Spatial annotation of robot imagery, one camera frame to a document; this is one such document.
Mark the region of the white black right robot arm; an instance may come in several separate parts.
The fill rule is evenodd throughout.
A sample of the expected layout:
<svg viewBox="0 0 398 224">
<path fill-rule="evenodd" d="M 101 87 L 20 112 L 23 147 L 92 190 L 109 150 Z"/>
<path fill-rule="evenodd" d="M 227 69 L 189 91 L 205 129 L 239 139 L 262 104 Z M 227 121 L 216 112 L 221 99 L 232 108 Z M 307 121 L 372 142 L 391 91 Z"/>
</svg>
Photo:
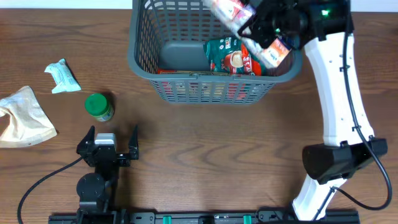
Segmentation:
<svg viewBox="0 0 398 224">
<path fill-rule="evenodd" d="M 323 116 L 323 142 L 302 152 L 306 178 L 291 204 L 288 222 L 348 223 L 327 212 L 334 194 L 360 169 L 380 164 L 387 142 L 368 121 L 354 64 L 354 26 L 349 1 L 262 1 L 245 23 L 263 47 L 271 38 L 303 49 L 315 76 Z"/>
</svg>

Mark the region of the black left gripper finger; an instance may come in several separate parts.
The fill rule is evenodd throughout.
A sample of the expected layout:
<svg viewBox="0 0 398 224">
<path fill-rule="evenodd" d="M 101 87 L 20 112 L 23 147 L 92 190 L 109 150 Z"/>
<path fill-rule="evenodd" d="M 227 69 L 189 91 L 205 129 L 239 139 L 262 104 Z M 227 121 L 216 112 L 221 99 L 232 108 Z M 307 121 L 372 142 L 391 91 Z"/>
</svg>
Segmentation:
<svg viewBox="0 0 398 224">
<path fill-rule="evenodd" d="M 139 159 L 138 125 L 134 127 L 132 136 L 128 142 L 129 156 L 131 160 Z"/>
<path fill-rule="evenodd" d="M 86 136 L 78 143 L 76 147 L 76 153 L 79 155 L 83 155 L 94 143 L 94 137 L 95 137 L 95 127 L 91 126 Z"/>
</svg>

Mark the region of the green coffee sachet bag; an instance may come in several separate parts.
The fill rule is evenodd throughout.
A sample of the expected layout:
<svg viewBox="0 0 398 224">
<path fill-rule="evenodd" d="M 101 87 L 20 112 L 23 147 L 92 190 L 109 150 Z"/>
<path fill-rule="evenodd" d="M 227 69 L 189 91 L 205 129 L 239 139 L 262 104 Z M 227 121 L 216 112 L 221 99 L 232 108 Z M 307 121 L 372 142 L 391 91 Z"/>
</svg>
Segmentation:
<svg viewBox="0 0 398 224">
<path fill-rule="evenodd" d="M 212 72 L 262 76 L 267 68 L 236 37 L 205 42 L 203 50 Z"/>
</svg>

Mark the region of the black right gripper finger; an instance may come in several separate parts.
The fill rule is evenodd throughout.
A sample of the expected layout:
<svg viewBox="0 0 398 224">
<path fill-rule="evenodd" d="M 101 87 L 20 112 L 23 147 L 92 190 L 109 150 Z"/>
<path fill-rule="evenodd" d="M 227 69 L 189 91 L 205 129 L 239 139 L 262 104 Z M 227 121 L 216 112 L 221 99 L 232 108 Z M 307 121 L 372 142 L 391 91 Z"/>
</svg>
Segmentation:
<svg viewBox="0 0 398 224">
<path fill-rule="evenodd" d="M 262 9 L 264 0 L 246 0 L 254 9 Z"/>
<path fill-rule="evenodd" d="M 277 15 L 254 15 L 239 28 L 238 35 L 251 39 L 266 49 L 275 39 L 279 38 L 278 23 Z"/>
</svg>

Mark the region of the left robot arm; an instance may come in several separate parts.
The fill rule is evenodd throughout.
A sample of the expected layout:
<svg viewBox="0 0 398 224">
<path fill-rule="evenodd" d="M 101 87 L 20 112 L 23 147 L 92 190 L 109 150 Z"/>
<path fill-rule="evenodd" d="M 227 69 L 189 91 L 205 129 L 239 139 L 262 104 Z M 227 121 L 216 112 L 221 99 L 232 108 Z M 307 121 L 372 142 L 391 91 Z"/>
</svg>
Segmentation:
<svg viewBox="0 0 398 224">
<path fill-rule="evenodd" d="M 116 135 L 95 133 L 92 126 L 76 147 L 94 172 L 84 175 L 77 183 L 76 192 L 80 198 L 77 223 L 129 223 L 130 215 L 125 209 L 115 207 L 119 169 L 129 167 L 132 160 L 139 158 L 137 127 L 128 142 L 129 151 L 116 152 Z"/>
</svg>

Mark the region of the blue Kleenex tissue pack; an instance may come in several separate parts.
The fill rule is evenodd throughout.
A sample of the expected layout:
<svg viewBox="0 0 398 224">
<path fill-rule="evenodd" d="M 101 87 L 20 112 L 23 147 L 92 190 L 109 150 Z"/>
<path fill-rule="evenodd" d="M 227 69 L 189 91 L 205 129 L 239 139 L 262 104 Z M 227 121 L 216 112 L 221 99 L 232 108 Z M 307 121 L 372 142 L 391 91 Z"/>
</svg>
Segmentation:
<svg viewBox="0 0 398 224">
<path fill-rule="evenodd" d="M 245 45 L 266 68 L 277 68 L 288 56 L 290 49 L 279 38 L 263 49 L 255 41 L 240 37 L 239 28 L 257 11 L 239 0 L 203 0 L 203 4 Z"/>
</svg>

